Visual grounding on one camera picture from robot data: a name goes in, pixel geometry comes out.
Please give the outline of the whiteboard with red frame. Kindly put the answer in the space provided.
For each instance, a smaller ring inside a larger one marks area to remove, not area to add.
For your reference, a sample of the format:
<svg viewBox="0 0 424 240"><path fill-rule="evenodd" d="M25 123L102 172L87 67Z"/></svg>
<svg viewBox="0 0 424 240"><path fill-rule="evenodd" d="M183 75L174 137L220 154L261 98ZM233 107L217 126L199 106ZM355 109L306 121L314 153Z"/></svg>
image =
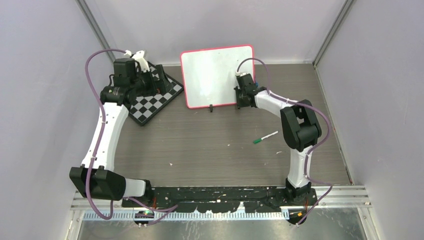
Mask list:
<svg viewBox="0 0 424 240"><path fill-rule="evenodd" d="M236 104L236 73L255 73L250 44L188 50L180 54L185 103L189 109Z"/></svg>

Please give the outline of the green whiteboard marker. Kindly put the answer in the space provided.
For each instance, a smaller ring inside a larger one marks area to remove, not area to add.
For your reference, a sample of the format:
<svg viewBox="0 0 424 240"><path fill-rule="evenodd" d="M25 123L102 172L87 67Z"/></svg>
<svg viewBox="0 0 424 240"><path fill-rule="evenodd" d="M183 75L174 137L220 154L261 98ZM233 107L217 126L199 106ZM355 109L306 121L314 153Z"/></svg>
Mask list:
<svg viewBox="0 0 424 240"><path fill-rule="evenodd" d="M258 139L255 139L255 140L253 141L253 143L254 143L254 144L258 144L258 143L260 143L261 141L263 141L263 140L265 140L265 139L267 139L267 138L269 138L269 137L271 137L271 136L274 136L274 135L276 135L276 134L278 134L278 133L279 133L279 131L277 130L277 131L272 132L272 133L270 133L270 134L267 134L267 135L265 135L265 136L263 136L263 137L260 137L260 138L258 138Z"/></svg>

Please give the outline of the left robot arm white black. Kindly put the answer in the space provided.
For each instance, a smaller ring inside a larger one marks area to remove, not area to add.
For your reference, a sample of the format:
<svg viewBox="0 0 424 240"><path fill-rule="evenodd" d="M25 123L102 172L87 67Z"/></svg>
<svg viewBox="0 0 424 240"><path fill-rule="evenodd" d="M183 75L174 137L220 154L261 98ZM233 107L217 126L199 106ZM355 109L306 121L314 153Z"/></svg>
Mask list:
<svg viewBox="0 0 424 240"><path fill-rule="evenodd" d="M149 180L125 178L114 172L120 133L137 98L163 97L174 88L161 64L148 66L143 70L141 61L129 57L113 62L109 85L98 96L99 119L92 142L81 165L69 172L84 198L118 201L134 197L141 207L153 202Z"/></svg>

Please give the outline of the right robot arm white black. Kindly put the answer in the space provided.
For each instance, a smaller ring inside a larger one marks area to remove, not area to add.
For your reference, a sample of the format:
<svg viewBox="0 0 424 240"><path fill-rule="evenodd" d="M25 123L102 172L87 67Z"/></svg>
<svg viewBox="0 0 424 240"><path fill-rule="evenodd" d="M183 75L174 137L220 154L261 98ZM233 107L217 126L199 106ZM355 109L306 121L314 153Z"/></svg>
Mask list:
<svg viewBox="0 0 424 240"><path fill-rule="evenodd" d="M266 110L281 120L283 139L290 148L289 173L285 179L283 200L290 205L312 203L312 183L308 179L310 163L306 157L318 143L322 130L308 100L293 101L258 87L249 73L236 74L234 88L238 108L253 107Z"/></svg>

